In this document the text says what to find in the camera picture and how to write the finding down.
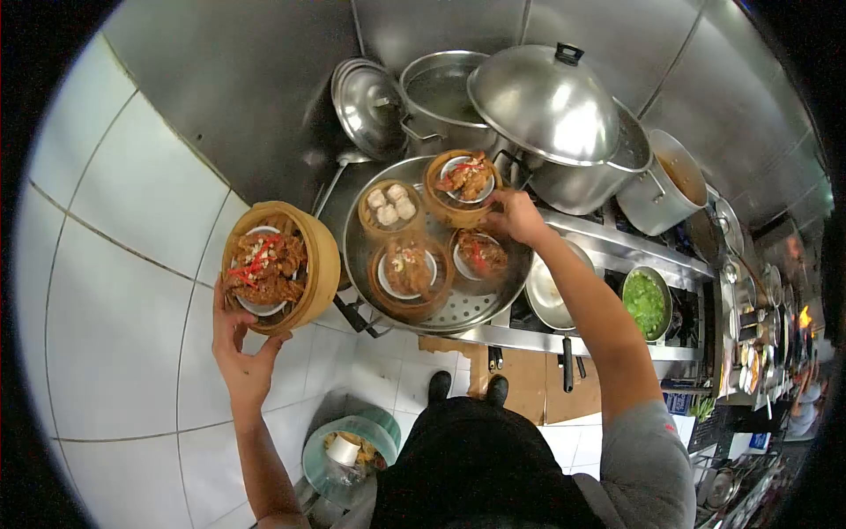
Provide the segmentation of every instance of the black shoe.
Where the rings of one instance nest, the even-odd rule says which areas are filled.
[[[429,381],[429,405],[446,400],[452,386],[453,376],[448,372],[439,371],[432,375]]]
[[[498,406],[502,408],[505,405],[505,399],[508,397],[508,379],[502,375],[494,375],[489,383],[487,383],[487,395],[485,402],[491,406]]]

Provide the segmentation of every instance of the chef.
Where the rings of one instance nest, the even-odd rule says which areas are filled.
[[[396,464],[336,528],[693,527],[695,492],[687,450],[664,405],[634,319],[620,299],[543,223],[528,195],[494,191],[503,205],[486,229],[530,246],[549,267],[602,390],[600,479],[561,472],[538,429],[503,408],[508,381],[495,377],[484,400],[448,399],[436,373]],[[258,527],[307,527],[288,474],[261,418],[273,362],[290,334],[240,353],[246,312],[226,312],[215,288],[212,352],[231,398],[247,498]]]

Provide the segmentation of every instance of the pot handle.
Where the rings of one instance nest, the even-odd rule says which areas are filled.
[[[388,105],[390,105],[391,107],[397,107],[397,108],[401,107],[401,105],[398,102],[394,101],[390,97],[380,97],[379,99],[376,99],[373,102],[373,106],[376,107],[376,108],[387,107]]]
[[[487,370],[491,373],[503,368],[503,348],[496,345],[487,346]]]
[[[587,371],[585,370],[585,361],[581,356],[576,356],[576,366],[579,367],[579,378],[587,378]]]
[[[534,174],[532,173],[531,169],[529,169],[529,166],[528,166],[528,165],[526,165],[526,163],[525,163],[523,160],[520,160],[520,159],[519,159],[519,158],[517,158],[515,155],[511,154],[510,152],[506,151],[505,149],[502,149],[500,152],[498,152],[497,154],[495,154],[495,155],[493,156],[493,159],[492,159],[492,162],[493,162],[493,163],[496,163],[496,162],[497,162],[497,158],[499,157],[499,155],[500,155],[500,154],[502,154],[503,156],[505,156],[506,158],[508,158],[508,160],[509,160],[511,163],[516,163],[516,164],[517,164],[517,167],[518,167],[518,169],[519,169],[519,171],[518,171],[518,173],[517,173],[517,175],[518,175],[517,181],[519,181],[519,182],[520,182],[521,180],[523,181],[523,183],[520,185],[520,187],[519,187],[518,191],[522,191],[522,190],[524,189],[524,187],[525,187],[527,184],[529,184],[529,180],[531,180],[531,177],[532,177],[532,176],[534,176]],[[522,176],[522,174],[526,174],[526,175],[527,175],[527,176],[526,176],[526,178],[525,178],[525,180],[523,180],[522,178],[520,178],[520,176]]]
[[[581,50],[570,44],[559,42],[555,49],[555,59],[561,61],[568,66],[578,66],[579,59],[585,54],[585,50]]]
[[[711,205],[711,203],[706,202],[705,207],[702,208],[702,211],[705,212],[706,217],[708,220],[711,221],[711,224],[717,226],[720,230],[722,230],[722,225],[725,223],[728,226],[728,219],[725,217],[720,217],[717,215],[717,209]]]
[[[431,141],[437,138],[443,138],[443,136],[439,135],[437,132],[432,132],[429,135],[419,135],[409,126],[409,121],[413,119],[414,116],[411,114],[405,114],[402,119],[399,120],[399,126],[405,131],[405,134],[411,136],[417,141]]]
[[[652,181],[655,182],[655,186],[658,188],[658,194],[655,195],[655,198],[652,199],[652,203],[653,204],[660,204],[661,200],[663,200],[664,196],[667,193],[664,191],[664,188],[661,186],[661,182],[659,182],[658,179],[655,178],[655,175],[652,174],[652,171],[649,170],[649,169],[647,169],[643,173],[639,174],[638,179],[640,179],[640,181],[643,182],[643,179],[645,178],[645,175],[647,175],[647,174],[649,174],[650,178],[652,178]]]

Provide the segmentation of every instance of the gray sleeve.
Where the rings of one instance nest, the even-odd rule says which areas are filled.
[[[599,482],[585,474],[574,480],[607,525],[693,527],[690,459],[660,400],[637,405],[605,426],[599,474]]]
[[[799,402],[816,402],[822,394],[822,386],[818,382],[812,382],[805,388],[805,392],[799,396]]]
[[[811,402],[799,405],[799,414],[788,419],[788,435],[799,437],[805,435],[816,419],[816,408]]]

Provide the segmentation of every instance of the hand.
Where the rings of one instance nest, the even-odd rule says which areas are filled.
[[[488,213],[481,222],[486,228],[511,235],[511,238],[531,247],[540,241],[549,228],[525,191],[494,190],[485,205],[499,202],[505,213]]]
[[[220,278],[214,286],[214,338],[211,352],[217,361],[217,368],[229,390],[232,415],[261,417],[261,405],[270,392],[273,362],[282,343],[291,338],[291,333],[271,336],[255,356],[241,352],[247,325],[255,322],[255,316],[247,311],[226,311],[223,301],[223,285]]]

